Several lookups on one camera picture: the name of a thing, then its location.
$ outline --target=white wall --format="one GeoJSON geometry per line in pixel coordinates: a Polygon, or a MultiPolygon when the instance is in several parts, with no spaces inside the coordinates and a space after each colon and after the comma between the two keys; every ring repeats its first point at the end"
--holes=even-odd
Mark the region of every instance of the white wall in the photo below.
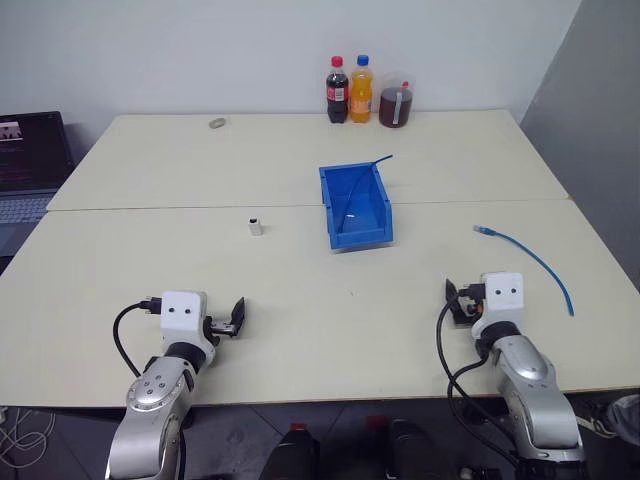
{"type": "Polygon", "coordinates": [[[83,154],[120,113],[319,112],[332,55],[416,77],[420,110],[522,118],[580,0],[0,0],[0,114],[83,154]]]}

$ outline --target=laptop keyboard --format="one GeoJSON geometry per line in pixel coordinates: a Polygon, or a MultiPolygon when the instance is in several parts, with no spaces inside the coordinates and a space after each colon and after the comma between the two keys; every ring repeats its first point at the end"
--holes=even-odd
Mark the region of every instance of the laptop keyboard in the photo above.
{"type": "Polygon", "coordinates": [[[0,200],[0,224],[38,222],[47,213],[49,201],[51,197],[0,200]]]}

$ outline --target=plastic bottle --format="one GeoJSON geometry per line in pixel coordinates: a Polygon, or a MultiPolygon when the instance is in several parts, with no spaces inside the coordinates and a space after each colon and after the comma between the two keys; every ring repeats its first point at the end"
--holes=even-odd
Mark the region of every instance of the plastic bottle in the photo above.
{"type": "Polygon", "coordinates": [[[327,113],[331,123],[344,123],[349,103],[349,78],[342,71],[342,57],[331,57],[327,77],[327,113]]]}
{"type": "Polygon", "coordinates": [[[351,75],[351,120],[367,123],[371,118],[371,99],[373,98],[373,73],[368,55],[358,55],[358,67],[351,75]]]}

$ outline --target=bottle label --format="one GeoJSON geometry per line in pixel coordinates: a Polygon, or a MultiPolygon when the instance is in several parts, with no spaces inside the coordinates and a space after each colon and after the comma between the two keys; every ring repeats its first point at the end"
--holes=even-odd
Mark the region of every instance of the bottle label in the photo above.
{"type": "Polygon", "coordinates": [[[371,100],[356,100],[351,97],[351,111],[353,113],[369,113],[371,111],[371,100]]]}
{"type": "Polygon", "coordinates": [[[327,87],[327,99],[332,102],[344,102],[347,96],[348,90],[346,88],[327,87]]]}
{"type": "Polygon", "coordinates": [[[396,108],[393,109],[393,124],[400,123],[400,109],[402,108],[402,92],[396,92],[396,108]]]}

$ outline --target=white table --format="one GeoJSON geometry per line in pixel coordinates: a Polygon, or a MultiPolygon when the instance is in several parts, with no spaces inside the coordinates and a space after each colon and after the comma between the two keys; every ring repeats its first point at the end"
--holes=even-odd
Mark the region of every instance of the white table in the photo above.
{"type": "Polygon", "coordinates": [[[326,115],[125,115],[50,210],[321,205],[318,167],[380,165],[394,205],[567,198],[504,110],[414,112],[401,129],[326,115]]]}
{"type": "MultiPolygon", "coordinates": [[[[111,338],[126,305],[168,289],[205,291],[228,315],[247,299],[240,338],[223,340],[197,404],[443,396],[434,325],[444,279],[525,278],[526,334],[566,391],[640,384],[640,296],[570,200],[394,205],[392,246],[332,253],[322,207],[52,212],[0,277],[0,404],[122,406],[131,373],[111,338]],[[252,237],[247,218],[266,226],[252,237]],[[565,281],[511,244],[510,233],[565,281]]],[[[159,353],[159,317],[131,313],[122,339],[142,367],[159,353]]],[[[446,323],[452,367],[475,360],[446,323]]],[[[468,374],[495,393],[489,367],[468,374]]]]}

